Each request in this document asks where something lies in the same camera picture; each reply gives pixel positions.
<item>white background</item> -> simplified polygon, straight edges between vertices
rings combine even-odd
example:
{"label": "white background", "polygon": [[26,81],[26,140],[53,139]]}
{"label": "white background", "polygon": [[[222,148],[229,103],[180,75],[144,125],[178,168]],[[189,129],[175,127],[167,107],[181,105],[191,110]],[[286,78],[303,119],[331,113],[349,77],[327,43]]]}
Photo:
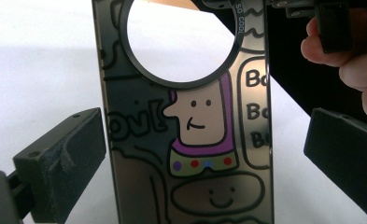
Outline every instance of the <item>white background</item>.
{"label": "white background", "polygon": [[[367,224],[303,154],[309,117],[273,80],[272,97],[275,223]],[[14,155],[94,107],[102,95],[91,1],[0,0],[0,170],[9,175]],[[66,223],[118,223],[108,155]]]}

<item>circular hole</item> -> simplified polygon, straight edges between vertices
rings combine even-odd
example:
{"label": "circular hole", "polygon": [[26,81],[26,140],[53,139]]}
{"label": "circular hole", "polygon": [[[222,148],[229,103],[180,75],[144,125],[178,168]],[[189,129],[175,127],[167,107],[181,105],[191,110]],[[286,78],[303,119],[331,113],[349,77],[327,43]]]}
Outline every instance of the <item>circular hole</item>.
{"label": "circular hole", "polygon": [[30,158],[36,157],[38,155],[40,155],[40,152],[39,151],[34,151],[34,152],[29,153],[29,157]]}
{"label": "circular hole", "polygon": [[141,4],[135,0],[129,11],[127,37],[135,66],[145,76],[161,84],[182,84],[227,71],[218,69],[227,66],[235,36],[214,14]]}

